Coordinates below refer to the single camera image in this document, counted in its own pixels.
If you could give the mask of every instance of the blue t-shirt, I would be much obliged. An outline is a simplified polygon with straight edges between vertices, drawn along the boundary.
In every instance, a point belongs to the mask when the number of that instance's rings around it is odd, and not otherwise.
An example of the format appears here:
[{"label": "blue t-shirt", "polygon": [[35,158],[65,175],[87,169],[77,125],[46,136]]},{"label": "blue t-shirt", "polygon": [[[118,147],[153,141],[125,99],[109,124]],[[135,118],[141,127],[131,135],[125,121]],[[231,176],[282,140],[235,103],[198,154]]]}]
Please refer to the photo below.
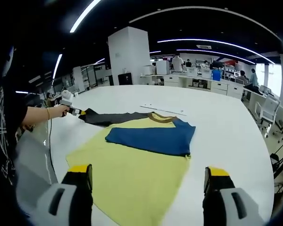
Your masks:
[{"label": "blue t-shirt", "polygon": [[180,119],[173,121],[175,128],[126,129],[113,128],[106,140],[155,153],[187,156],[196,127]]}]

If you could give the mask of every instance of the ceiling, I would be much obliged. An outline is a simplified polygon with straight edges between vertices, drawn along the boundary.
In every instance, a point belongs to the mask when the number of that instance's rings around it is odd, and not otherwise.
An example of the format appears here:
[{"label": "ceiling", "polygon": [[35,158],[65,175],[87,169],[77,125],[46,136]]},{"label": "ceiling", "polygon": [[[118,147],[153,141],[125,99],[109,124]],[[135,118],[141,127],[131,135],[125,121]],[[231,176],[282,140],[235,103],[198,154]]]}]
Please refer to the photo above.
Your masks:
[{"label": "ceiling", "polygon": [[[15,46],[10,74],[19,89],[32,90],[45,81],[54,70],[59,54],[63,54],[57,77],[73,67],[95,63],[108,57],[108,36],[132,26],[148,32],[150,51],[172,54],[176,49],[192,49],[196,45],[211,45],[213,51],[242,58],[254,55],[224,44],[177,41],[157,43],[166,39],[210,39],[233,43],[258,53],[283,53],[281,42],[270,32],[245,18],[208,9],[181,9],[158,13],[133,23],[129,21],[158,9],[191,6],[190,0],[167,3],[165,0],[102,0],[83,20],[75,33],[69,33],[76,19],[91,0],[39,0],[14,3],[11,14],[11,37]],[[238,4],[225,1],[201,3],[198,6],[228,8],[248,16],[283,37],[283,7],[265,4]],[[279,63],[279,57],[272,59]],[[258,58],[255,62],[267,62]],[[28,81],[40,75],[33,84]]]}]

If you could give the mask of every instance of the blue container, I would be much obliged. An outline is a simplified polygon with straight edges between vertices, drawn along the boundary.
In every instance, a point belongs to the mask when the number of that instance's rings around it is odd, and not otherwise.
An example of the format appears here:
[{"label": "blue container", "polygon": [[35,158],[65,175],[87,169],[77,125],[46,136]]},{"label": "blue container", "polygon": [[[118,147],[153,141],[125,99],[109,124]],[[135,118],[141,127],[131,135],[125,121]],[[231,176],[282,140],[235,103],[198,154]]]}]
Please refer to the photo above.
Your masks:
[{"label": "blue container", "polygon": [[220,70],[213,70],[213,80],[220,81],[221,80],[221,71]]}]

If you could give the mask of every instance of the gold bracelet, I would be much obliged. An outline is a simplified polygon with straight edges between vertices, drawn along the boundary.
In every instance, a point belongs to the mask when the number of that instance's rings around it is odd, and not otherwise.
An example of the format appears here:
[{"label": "gold bracelet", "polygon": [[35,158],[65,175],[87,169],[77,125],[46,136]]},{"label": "gold bracelet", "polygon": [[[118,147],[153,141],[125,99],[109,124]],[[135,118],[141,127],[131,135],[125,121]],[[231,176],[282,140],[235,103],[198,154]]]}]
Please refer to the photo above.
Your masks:
[{"label": "gold bracelet", "polygon": [[49,120],[50,119],[49,110],[48,110],[48,108],[46,108],[46,110],[47,110],[47,113],[48,113],[48,120]]}]

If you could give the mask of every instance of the hand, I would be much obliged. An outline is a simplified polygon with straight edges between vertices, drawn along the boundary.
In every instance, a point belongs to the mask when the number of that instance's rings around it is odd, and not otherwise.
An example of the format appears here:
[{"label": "hand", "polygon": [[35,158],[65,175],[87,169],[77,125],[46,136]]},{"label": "hand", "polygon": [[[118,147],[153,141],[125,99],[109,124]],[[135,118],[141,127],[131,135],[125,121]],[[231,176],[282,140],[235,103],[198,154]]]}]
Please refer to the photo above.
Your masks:
[{"label": "hand", "polygon": [[59,105],[57,107],[53,107],[54,111],[54,118],[56,117],[64,117],[67,115],[67,112],[69,112],[69,107],[66,105]]}]

